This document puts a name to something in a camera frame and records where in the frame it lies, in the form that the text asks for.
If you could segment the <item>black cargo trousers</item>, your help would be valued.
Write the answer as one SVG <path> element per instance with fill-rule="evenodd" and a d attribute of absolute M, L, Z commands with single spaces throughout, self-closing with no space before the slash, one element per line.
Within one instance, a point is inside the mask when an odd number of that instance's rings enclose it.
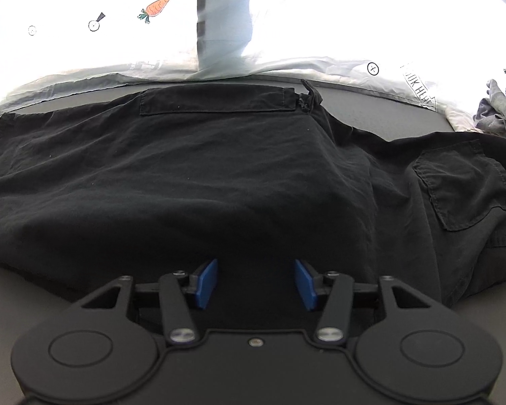
<path fill-rule="evenodd" d="M 506 140 L 387 141 L 316 90 L 242 84 L 1 116 L 0 266 L 77 298 L 210 259 L 457 303 L 506 281 Z"/>

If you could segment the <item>grey sweatshirt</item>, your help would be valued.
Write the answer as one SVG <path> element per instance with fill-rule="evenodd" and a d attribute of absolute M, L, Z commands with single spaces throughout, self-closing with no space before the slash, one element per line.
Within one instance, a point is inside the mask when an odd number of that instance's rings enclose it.
<path fill-rule="evenodd" d="M 506 94 L 495 80 L 487 84 L 487 96 L 480 100 L 474 126 L 486 133 L 506 138 Z"/>

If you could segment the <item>white printed window curtain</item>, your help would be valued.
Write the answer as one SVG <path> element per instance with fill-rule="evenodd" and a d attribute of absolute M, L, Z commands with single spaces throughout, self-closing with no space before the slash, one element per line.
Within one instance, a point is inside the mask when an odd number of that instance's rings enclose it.
<path fill-rule="evenodd" d="M 0 110 L 253 75 L 470 115 L 506 85 L 506 0 L 0 0 Z"/>

